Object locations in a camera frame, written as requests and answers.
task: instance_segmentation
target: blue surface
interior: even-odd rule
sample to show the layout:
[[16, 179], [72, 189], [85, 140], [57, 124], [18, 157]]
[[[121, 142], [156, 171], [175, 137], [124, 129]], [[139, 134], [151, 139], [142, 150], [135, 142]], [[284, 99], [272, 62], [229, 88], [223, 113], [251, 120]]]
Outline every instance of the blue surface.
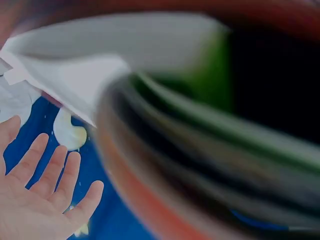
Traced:
[[[35, 174], [27, 184], [32, 186], [41, 176], [52, 153], [58, 146], [53, 134], [53, 123], [59, 109], [44, 98], [39, 98], [32, 106], [31, 115], [13, 143], [4, 152], [6, 171], [9, 172], [22, 158], [33, 140], [40, 133], [49, 135], [48, 145], [36, 168]], [[84, 126], [76, 119], [71, 120], [74, 125]], [[102, 200], [93, 216], [88, 228], [89, 235], [69, 239], [90, 240], [153, 240], [154, 238], [145, 230], [132, 213], [123, 204], [113, 186], [111, 185], [100, 163], [94, 144], [87, 139], [84, 146], [79, 149], [81, 154], [80, 172], [74, 189], [72, 205], [76, 205], [86, 194], [90, 184], [95, 180], [104, 182]]]

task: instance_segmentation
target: blurred object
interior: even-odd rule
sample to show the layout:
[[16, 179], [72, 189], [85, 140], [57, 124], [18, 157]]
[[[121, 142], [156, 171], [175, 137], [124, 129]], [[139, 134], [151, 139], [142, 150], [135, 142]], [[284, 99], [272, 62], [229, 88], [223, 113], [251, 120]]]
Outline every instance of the blurred object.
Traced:
[[[105, 13], [198, 14], [74, 20], [13, 37], [1, 54], [28, 59], [22, 69], [32, 61], [119, 54], [128, 69], [151, 76], [140, 76], [148, 92], [134, 86], [146, 104], [130, 94], [117, 98], [113, 81], [118, 75], [106, 80], [104, 91], [101, 87], [91, 94], [101, 97], [96, 135], [109, 177], [158, 238], [318, 239], [320, 9], [310, 3], [30, 4], [14, 34]], [[50, 13], [40, 13], [44, 9]], [[26, 21], [29, 15], [33, 18]], [[228, 29], [223, 34], [221, 26]], [[42, 71], [39, 76], [32, 67], [27, 72], [39, 82], [48, 75]], [[163, 81], [154, 73], [174, 77]], [[67, 107], [78, 115], [86, 111], [76, 101], [79, 96], [68, 95], [71, 84], [62, 82], [62, 87], [56, 77], [48, 82], [49, 90], [54, 85], [64, 90], [52, 97], [68, 98]]]
[[26, 81], [9, 85], [5, 77], [0, 76], [0, 123], [19, 115], [23, 126], [30, 116], [32, 104], [40, 96]]
[[[204, 44], [215, 42], [214, 34], [222, 29], [209, 17], [189, 13], [92, 17], [10, 38], [0, 56], [19, 79], [94, 126], [97, 100], [105, 85], [131, 69], [181, 72], [190, 68]], [[70, 39], [77, 41], [70, 44]]]

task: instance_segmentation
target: white spot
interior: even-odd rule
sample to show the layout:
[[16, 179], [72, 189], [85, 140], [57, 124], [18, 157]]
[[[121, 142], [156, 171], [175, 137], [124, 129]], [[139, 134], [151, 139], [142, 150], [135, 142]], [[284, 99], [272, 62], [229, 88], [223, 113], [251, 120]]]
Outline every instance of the white spot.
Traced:
[[53, 123], [54, 136], [60, 145], [69, 151], [82, 147], [87, 140], [87, 131], [82, 126], [71, 124], [71, 115], [64, 108], [60, 108]]
[[87, 223], [83, 224], [77, 231], [74, 232], [74, 236], [76, 238], [80, 237], [81, 234], [89, 235], [89, 228]]

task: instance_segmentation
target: green object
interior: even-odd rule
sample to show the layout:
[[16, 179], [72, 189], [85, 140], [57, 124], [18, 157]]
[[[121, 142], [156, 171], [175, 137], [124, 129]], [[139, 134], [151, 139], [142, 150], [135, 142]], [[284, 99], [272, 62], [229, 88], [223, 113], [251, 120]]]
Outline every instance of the green object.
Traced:
[[233, 88], [229, 68], [229, 48], [227, 34], [220, 32], [205, 47], [199, 65], [191, 74], [184, 76], [194, 99], [200, 103], [234, 112]]
[[318, 147], [214, 108], [201, 106], [145, 74], [136, 75], [132, 80], [135, 89], [143, 98], [167, 114], [235, 146], [265, 156], [271, 161], [295, 167], [300, 171], [320, 174]]

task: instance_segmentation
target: palm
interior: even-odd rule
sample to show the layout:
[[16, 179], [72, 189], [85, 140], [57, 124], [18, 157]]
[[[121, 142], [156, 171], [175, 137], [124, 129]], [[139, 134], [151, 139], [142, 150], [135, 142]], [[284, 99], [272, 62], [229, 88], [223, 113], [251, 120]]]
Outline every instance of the palm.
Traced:
[[[0, 124], [0, 151], [19, 132], [20, 119], [12, 118]], [[0, 239], [64, 240], [85, 224], [100, 202], [103, 184], [94, 182], [85, 198], [72, 210], [67, 210], [77, 182], [80, 154], [69, 154], [61, 181], [55, 187], [67, 154], [64, 146], [54, 151], [43, 175], [30, 190], [25, 188], [32, 177], [48, 142], [40, 134], [29, 151], [9, 174], [0, 156]]]

